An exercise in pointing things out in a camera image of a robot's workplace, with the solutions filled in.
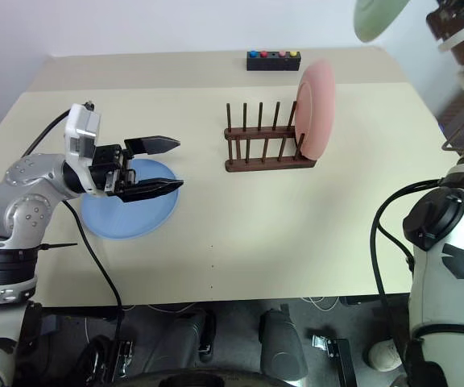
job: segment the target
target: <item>floor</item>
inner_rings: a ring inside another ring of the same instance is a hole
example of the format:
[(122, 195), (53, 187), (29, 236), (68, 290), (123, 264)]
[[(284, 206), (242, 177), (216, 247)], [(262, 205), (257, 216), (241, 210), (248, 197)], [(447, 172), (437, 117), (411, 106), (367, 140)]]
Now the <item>floor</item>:
[[(321, 305), (326, 308), (333, 301), (334, 298), (326, 298)], [(398, 302), (402, 306), (405, 305), (405, 300)], [(266, 310), (279, 308), (282, 303), (288, 304), (292, 321), (302, 341), (309, 367), (307, 386), (339, 386), (335, 367), (325, 352), (311, 346), (313, 333), (330, 338), (347, 338), (350, 341), (356, 377), (361, 387), (388, 387), (402, 373), (401, 369), (386, 373), (376, 372), (363, 361), (363, 353), (371, 344), (389, 337), (379, 302), (366, 302), (354, 306), (345, 306), (339, 302), (331, 311), (322, 312), (313, 304), (300, 299), (198, 304), (200, 307), (213, 310), (217, 316), (214, 358), (208, 366), (258, 372), (261, 351), (258, 341), (259, 317)], [(184, 305), (163, 308), (176, 310)], [(175, 314), (158, 312), (147, 306), (136, 306), (126, 312), (122, 337), (135, 341), (135, 356), (129, 368), (130, 376), (142, 371), (147, 356), (174, 317)], [(114, 332), (113, 323), (97, 318), (88, 318), (87, 328), (89, 337), (101, 334), (110, 337)], [(67, 373), (85, 344), (85, 320), (62, 317), (60, 331), (51, 336), (52, 357), (48, 375), (54, 377)], [(44, 369), (47, 352), (48, 340), (41, 338), (38, 349), (23, 360), (32, 362), (41, 370)]]

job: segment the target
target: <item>pink plate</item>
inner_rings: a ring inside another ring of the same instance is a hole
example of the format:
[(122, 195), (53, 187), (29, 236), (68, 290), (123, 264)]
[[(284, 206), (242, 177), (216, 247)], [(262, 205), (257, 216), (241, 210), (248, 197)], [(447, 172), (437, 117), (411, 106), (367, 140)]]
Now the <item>pink plate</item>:
[(296, 95), (296, 141), (302, 133), (302, 155), (318, 160), (329, 142), (334, 122), (336, 84), (329, 62), (319, 60), (305, 71)]

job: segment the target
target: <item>blue plate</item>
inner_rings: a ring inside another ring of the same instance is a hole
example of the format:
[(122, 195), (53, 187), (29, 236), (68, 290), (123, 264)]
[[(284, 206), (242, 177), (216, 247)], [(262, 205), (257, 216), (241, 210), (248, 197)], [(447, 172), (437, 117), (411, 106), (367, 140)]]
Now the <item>blue plate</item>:
[[(136, 181), (165, 177), (176, 179), (164, 164), (147, 159), (133, 159)], [(83, 195), (81, 217), (94, 234), (107, 239), (130, 239), (154, 231), (169, 218), (178, 200), (178, 189), (164, 196), (139, 202), (123, 203), (118, 197), (95, 198)]]

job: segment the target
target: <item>wooden peg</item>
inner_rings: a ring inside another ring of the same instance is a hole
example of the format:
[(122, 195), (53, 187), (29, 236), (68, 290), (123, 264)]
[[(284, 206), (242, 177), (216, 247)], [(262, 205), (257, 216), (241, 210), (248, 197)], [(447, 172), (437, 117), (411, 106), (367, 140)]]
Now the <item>wooden peg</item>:
[(293, 101), (293, 106), (291, 106), (291, 114), (289, 115), (288, 131), (289, 131), (289, 128), (291, 127), (293, 115), (295, 115), (295, 108), (296, 108), (296, 101)]
[(257, 130), (261, 130), (261, 122), (263, 121), (263, 103), (259, 102), (259, 122), (257, 123)]
[(262, 162), (266, 161), (266, 152), (267, 152), (267, 142), (269, 139), (264, 140), (264, 148), (263, 148), (263, 158), (261, 159)]
[(241, 160), (241, 140), (239, 137), (235, 139), (235, 158)]
[(242, 104), (242, 131), (247, 131), (247, 105)]
[(279, 118), (279, 108), (280, 108), (280, 102), (277, 102), (277, 105), (275, 106), (275, 117), (273, 119), (273, 128), (272, 130), (275, 130), (275, 127), (277, 126), (277, 119)]
[(230, 104), (226, 104), (226, 124), (229, 128), (229, 132), (232, 131), (232, 124), (230, 123)]
[(246, 140), (246, 163), (250, 162), (250, 139)]
[(233, 157), (232, 157), (232, 140), (229, 139), (229, 140), (227, 141), (227, 143), (229, 143), (229, 162), (230, 162), (231, 164), (233, 164), (233, 163), (234, 163), (234, 160), (233, 160)]
[(282, 139), (282, 144), (280, 145), (280, 150), (279, 150), (279, 157), (277, 158), (278, 161), (282, 160), (282, 154), (284, 153), (284, 147), (286, 146), (286, 139), (287, 139), (286, 136), (284, 136)]
[(293, 157), (294, 160), (300, 158), (300, 148), (302, 148), (302, 143), (304, 142), (305, 134), (302, 133), (300, 135), (300, 139), (298, 140), (298, 145), (296, 146), (295, 156)]

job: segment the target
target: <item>metal bracket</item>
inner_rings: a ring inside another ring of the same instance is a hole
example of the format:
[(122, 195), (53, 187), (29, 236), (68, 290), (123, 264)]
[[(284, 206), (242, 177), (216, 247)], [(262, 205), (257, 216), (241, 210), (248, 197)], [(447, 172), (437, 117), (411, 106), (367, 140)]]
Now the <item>metal bracket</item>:
[(126, 371), (134, 356), (134, 343), (131, 340), (122, 340), (118, 345), (118, 356), (116, 358), (114, 372), (111, 381), (126, 377)]
[(198, 353), (203, 353), (205, 355), (208, 355), (210, 353), (210, 349), (211, 349), (210, 344), (204, 344), (198, 348)]
[(341, 387), (357, 387), (348, 339), (328, 339), (313, 335), (313, 347), (327, 352), (329, 359), (336, 364)]

